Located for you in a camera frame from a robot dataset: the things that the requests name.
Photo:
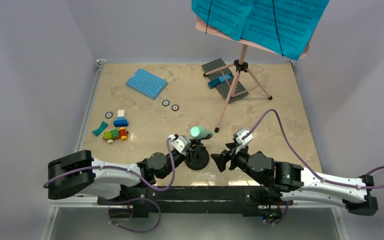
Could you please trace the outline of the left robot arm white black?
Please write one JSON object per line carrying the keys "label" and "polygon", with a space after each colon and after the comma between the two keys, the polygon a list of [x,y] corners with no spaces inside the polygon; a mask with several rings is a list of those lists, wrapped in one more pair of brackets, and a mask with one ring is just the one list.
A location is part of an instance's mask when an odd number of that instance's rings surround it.
{"label": "left robot arm white black", "polygon": [[176,168],[180,164],[201,170],[210,161],[206,147],[199,140],[193,140],[184,153],[170,143],[166,146],[167,154],[155,152],[133,164],[109,164],[93,157],[89,150],[60,157],[48,163],[48,180],[43,188],[48,190],[50,200],[83,194],[103,197],[122,205],[129,199],[127,188],[149,187],[162,192],[174,183]]}

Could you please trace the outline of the pink music stand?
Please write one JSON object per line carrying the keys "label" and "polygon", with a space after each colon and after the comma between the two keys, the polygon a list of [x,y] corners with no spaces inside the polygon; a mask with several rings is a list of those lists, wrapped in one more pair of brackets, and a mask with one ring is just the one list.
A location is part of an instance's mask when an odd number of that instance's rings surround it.
{"label": "pink music stand", "polygon": [[[260,88],[260,89],[262,89],[262,91],[265,93],[265,95],[267,96],[267,98],[269,100],[273,99],[272,95],[268,92],[266,87],[259,81],[259,79],[253,73],[253,71],[251,71],[248,63],[245,62],[245,57],[246,57],[246,53],[247,53],[248,47],[256,48],[256,49],[263,50],[265,52],[269,52],[269,53],[273,53],[273,54],[277,54],[277,55],[279,55],[279,54],[275,53],[273,50],[270,50],[270,49],[268,49],[268,48],[266,48],[266,47],[264,47],[262,45],[258,45],[255,42],[251,42],[251,41],[244,40],[244,39],[241,39],[241,40],[238,40],[238,41],[233,40],[231,37],[229,37],[226,34],[222,33],[218,29],[216,29],[216,28],[214,28],[212,26],[208,27],[208,25],[202,19],[200,19],[198,16],[196,17],[195,28],[198,31],[205,32],[206,34],[209,33],[210,35],[214,35],[214,36],[217,36],[217,37],[221,37],[221,38],[228,39],[228,40],[231,40],[233,42],[242,44],[242,49],[241,49],[241,52],[240,52],[239,59],[235,60],[233,63],[227,64],[227,65],[224,65],[222,67],[219,67],[219,68],[216,68],[214,70],[211,70],[211,71],[203,73],[203,76],[207,77],[208,75],[216,73],[216,72],[223,73],[224,69],[227,69],[227,68],[230,68],[230,67],[233,67],[233,66],[235,66],[235,68],[236,68],[235,75],[234,75],[234,78],[233,78],[233,82],[232,82],[232,84],[230,86],[230,90],[228,92],[227,98],[224,101],[224,107],[223,107],[223,109],[221,111],[220,117],[219,117],[218,122],[217,122],[217,124],[215,126],[215,129],[214,129],[214,132],[218,133],[219,130],[220,130],[220,127],[221,127],[221,124],[222,124],[222,120],[224,118],[224,115],[225,115],[225,112],[226,112],[229,100],[230,100],[232,94],[235,92],[235,90],[237,88],[237,84],[239,82],[241,72],[248,73],[252,77],[252,79],[256,82],[257,86],[255,86],[253,88],[250,88],[249,90],[240,92],[239,95],[242,94],[242,93],[254,90],[256,88]],[[304,51],[301,53],[300,57],[298,58],[299,60],[303,59],[308,54],[308,50],[309,50],[309,48],[311,46],[311,39],[312,38],[310,38],[310,40],[306,44],[306,47],[305,47]]]}

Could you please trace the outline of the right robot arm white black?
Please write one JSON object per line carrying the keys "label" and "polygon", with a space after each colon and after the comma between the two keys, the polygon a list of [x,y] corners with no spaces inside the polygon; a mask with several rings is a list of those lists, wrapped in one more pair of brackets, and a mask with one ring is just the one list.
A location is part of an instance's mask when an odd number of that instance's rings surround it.
{"label": "right robot arm white black", "polygon": [[373,216],[379,209],[377,198],[369,189],[374,186],[369,174],[346,178],[313,173],[299,164],[275,161],[261,151],[249,154],[247,147],[240,149],[234,142],[226,147],[221,153],[210,154],[218,170],[240,169],[261,186],[260,196],[268,204],[277,200],[320,202],[359,216]]}

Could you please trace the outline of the mint green toy microphone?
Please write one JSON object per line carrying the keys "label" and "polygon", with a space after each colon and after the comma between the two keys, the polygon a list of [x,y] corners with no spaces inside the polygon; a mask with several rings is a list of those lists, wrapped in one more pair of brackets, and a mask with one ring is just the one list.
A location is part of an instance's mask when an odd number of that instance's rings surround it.
{"label": "mint green toy microphone", "polygon": [[212,131],[205,129],[202,126],[193,126],[189,133],[196,140],[209,140],[214,136]]}

